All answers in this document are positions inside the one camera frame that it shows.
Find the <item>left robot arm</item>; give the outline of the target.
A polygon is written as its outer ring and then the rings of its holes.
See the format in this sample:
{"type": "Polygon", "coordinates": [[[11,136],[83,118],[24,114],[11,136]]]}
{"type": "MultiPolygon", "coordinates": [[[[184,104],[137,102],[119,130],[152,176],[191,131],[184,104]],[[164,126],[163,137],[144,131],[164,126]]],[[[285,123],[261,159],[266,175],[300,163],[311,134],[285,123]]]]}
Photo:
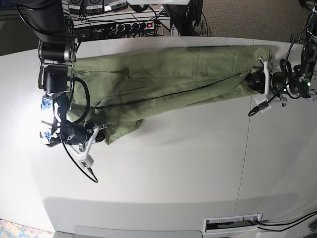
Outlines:
{"type": "Polygon", "coordinates": [[[273,70],[269,62],[259,57],[263,67],[246,78],[253,91],[264,96],[258,105],[269,105],[274,101],[283,101],[287,95],[292,99],[317,98],[317,2],[301,0],[300,5],[311,13],[296,37],[291,41],[286,57],[279,62],[279,71],[273,70]],[[301,61],[292,66],[288,61],[292,48],[301,35],[304,43],[301,51],[301,61]]]}

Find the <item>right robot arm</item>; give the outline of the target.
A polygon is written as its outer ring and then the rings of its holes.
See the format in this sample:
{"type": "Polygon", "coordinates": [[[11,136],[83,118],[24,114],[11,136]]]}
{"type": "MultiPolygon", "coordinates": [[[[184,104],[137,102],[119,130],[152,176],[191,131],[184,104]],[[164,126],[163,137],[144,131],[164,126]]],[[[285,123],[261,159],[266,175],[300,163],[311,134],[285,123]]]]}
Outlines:
{"type": "Polygon", "coordinates": [[[103,141],[102,128],[85,122],[91,101],[89,89],[74,75],[76,55],[84,35],[75,33],[72,16],[67,13],[68,4],[62,0],[16,0],[14,4],[23,22],[39,38],[38,88],[45,93],[41,109],[47,113],[39,137],[47,146],[62,143],[87,147],[89,142],[103,141]],[[77,82],[84,89],[86,105],[80,117],[71,122],[67,113],[77,82]]]}

